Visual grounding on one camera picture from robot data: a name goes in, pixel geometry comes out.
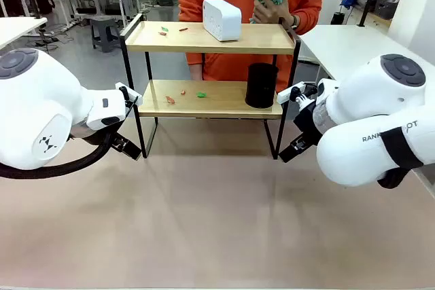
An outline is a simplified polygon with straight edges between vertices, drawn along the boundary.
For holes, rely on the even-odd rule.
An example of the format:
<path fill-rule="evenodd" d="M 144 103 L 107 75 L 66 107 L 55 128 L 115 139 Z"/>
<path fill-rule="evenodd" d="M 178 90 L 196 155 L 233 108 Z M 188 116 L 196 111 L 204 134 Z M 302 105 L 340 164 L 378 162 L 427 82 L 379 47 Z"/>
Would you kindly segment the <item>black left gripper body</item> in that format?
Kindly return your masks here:
<path fill-rule="evenodd" d="M 115 150 L 125 150 L 126 138 L 118 132 L 109 131 L 107 133 L 107 144 Z"/>

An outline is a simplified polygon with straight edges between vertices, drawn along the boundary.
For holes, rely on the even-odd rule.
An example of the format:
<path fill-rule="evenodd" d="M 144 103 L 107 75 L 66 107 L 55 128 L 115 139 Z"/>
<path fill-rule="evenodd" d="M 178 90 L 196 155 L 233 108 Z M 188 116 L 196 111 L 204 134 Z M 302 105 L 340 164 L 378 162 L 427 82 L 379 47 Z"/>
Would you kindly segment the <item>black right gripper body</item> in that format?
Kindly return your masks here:
<path fill-rule="evenodd" d="M 322 133 L 317 129 L 313 112 L 316 107 L 315 101 L 308 98 L 297 98 L 299 105 L 299 114 L 294 119 L 294 124 L 299 128 L 302 134 L 293 141 L 294 147 L 317 146 Z"/>

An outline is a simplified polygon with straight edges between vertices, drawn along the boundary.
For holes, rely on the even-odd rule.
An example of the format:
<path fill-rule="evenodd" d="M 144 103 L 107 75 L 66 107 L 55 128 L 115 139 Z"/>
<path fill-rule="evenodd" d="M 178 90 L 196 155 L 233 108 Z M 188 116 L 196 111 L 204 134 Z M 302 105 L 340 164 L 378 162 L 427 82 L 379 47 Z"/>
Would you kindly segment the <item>person's left hand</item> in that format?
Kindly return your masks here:
<path fill-rule="evenodd" d="M 296 19 L 289 11 L 288 0 L 275 4 L 272 0 L 254 0 L 252 19 L 258 24 L 282 24 L 285 29 L 290 29 Z"/>

